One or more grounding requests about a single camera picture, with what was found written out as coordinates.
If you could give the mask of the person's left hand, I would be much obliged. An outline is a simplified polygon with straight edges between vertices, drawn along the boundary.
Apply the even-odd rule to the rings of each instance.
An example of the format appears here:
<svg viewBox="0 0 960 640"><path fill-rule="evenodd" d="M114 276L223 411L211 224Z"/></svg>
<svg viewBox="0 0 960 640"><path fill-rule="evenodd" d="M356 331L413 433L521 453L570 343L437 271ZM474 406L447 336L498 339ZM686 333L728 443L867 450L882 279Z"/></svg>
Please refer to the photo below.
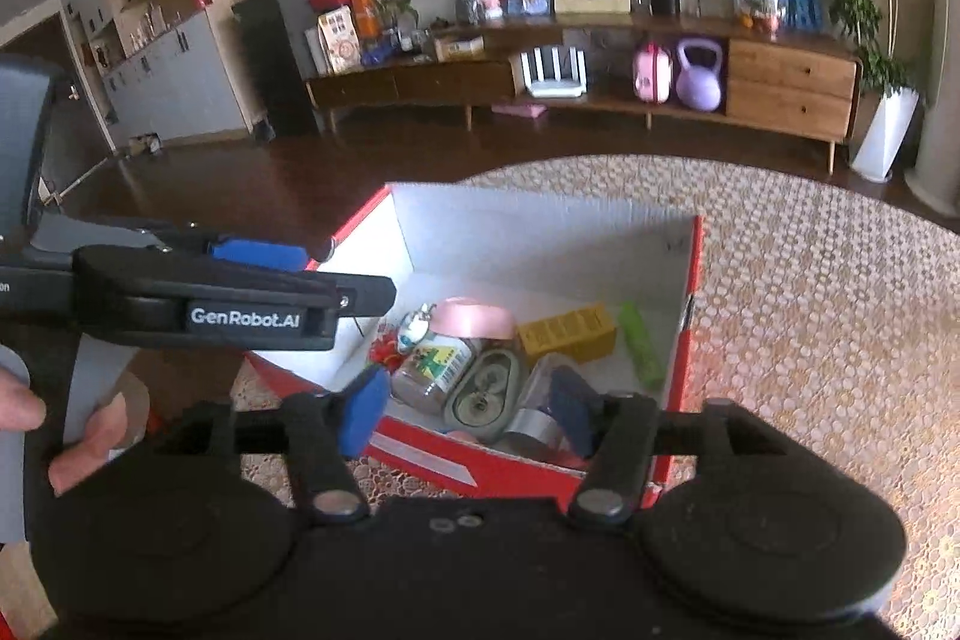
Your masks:
<svg viewBox="0 0 960 640"><path fill-rule="evenodd" d="M2 370L2 431L36 434L47 422L47 404L10 370ZM55 497L62 497L104 468L110 454L127 438L128 406L124 393L117 392L107 403L94 409L80 434L65 438L55 432L46 459L47 484Z"/></svg>

